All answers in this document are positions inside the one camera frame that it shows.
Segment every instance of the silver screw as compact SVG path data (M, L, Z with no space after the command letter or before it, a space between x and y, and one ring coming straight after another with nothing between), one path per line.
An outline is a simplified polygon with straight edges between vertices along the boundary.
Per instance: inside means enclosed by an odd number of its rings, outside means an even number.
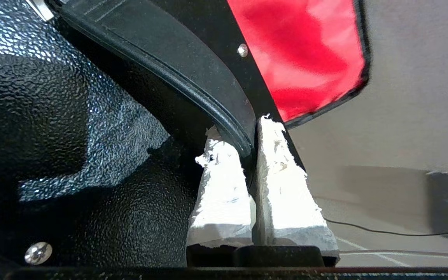
M46 242L38 242L32 244L25 252L25 262L33 266L37 266L46 262L53 253L53 248Z
M240 46L238 46L238 50L236 52L241 57L246 57L249 54L249 48L246 44L241 44Z

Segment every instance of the white foam block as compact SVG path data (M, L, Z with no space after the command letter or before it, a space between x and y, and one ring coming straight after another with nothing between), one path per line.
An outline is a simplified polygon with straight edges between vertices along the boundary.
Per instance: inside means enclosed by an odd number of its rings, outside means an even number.
M338 258L338 245L311 196L306 173L288 150L283 124L258 121L257 230L260 245L317 246Z
M221 139L215 127L207 136L205 152L196 158L204 171L186 246L252 245L255 203L248 194L238 152Z

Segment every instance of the white wire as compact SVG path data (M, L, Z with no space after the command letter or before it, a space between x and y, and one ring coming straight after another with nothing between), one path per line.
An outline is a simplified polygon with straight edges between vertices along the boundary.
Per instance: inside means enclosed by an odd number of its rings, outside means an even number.
M422 256L441 257L448 259L448 253L421 252L415 250L344 250L340 255L399 255L399 256Z

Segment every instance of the red fabric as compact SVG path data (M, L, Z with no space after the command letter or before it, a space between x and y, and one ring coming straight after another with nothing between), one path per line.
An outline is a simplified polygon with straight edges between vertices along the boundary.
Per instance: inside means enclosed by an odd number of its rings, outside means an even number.
M338 100L364 67L352 0L228 0L285 122Z

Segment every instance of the gray surface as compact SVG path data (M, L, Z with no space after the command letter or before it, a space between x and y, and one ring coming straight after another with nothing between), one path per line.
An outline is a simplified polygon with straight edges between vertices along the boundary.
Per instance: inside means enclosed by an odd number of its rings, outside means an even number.
M367 0L366 14L373 54L369 85L352 101L290 133L327 217L429 233L425 172L448 172L448 1ZM338 241L341 250L448 252L444 237L330 227L347 241ZM448 259L389 257L392 261L349 256L340 265L448 266Z

